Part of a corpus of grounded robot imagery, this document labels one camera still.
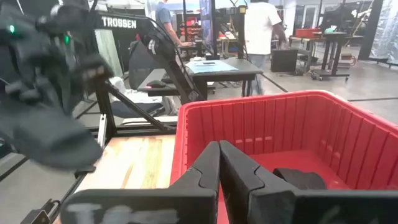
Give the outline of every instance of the green led light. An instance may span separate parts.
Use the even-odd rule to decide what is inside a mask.
[[[15,27],[14,27],[13,25],[11,25],[11,26],[9,27],[9,29],[10,29],[10,32],[11,32],[12,34],[15,33]]]
[[[68,45],[70,43],[70,37],[68,35],[64,35],[63,41],[64,41],[65,45]]]

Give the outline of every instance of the white t-shirt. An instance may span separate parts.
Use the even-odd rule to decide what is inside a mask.
[[[257,2],[249,5],[244,18],[248,54],[271,54],[273,25],[282,22],[274,5]]]

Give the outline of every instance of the concrete floor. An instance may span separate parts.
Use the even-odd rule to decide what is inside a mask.
[[[356,48],[345,48],[343,52],[358,54]],[[318,48],[319,57],[322,57],[322,48]],[[354,104],[390,121],[398,124],[398,73],[396,68],[388,69],[384,65],[376,65],[373,62],[358,62],[349,72],[348,82],[344,78],[313,81],[310,77],[291,77],[286,74],[275,74],[269,70],[265,75],[277,82],[287,91],[299,90],[327,90],[348,100]],[[261,80],[267,95],[283,93],[281,89],[273,85],[269,80]],[[214,95],[209,99],[223,99],[240,97],[240,88],[217,87]],[[82,103],[75,111],[83,111],[91,103]],[[98,112],[98,105],[89,110],[90,113]],[[97,126],[98,114],[86,114],[80,119],[86,126]],[[0,219],[1,223],[19,223],[27,213],[40,208],[49,198],[61,199],[73,183],[73,174],[58,173],[45,169],[31,162],[26,162],[9,177],[0,182]]]

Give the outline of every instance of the man in gray shirt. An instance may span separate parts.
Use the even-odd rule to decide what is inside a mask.
[[[166,7],[166,2],[167,0],[163,0],[158,3],[155,13],[156,22],[169,33],[169,36],[177,46],[182,46],[182,47],[191,46],[192,45],[191,42],[181,42],[181,40],[178,38],[177,34],[173,30],[172,16],[170,14],[170,11]]]

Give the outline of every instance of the red plastic bin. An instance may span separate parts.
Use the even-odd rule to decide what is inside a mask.
[[[321,32],[321,29],[296,29],[295,37],[316,38],[314,32]]]
[[[316,172],[328,189],[398,189],[397,126],[325,91],[184,105],[170,183],[220,140],[271,172]],[[222,194],[219,200],[219,223],[227,223]]]

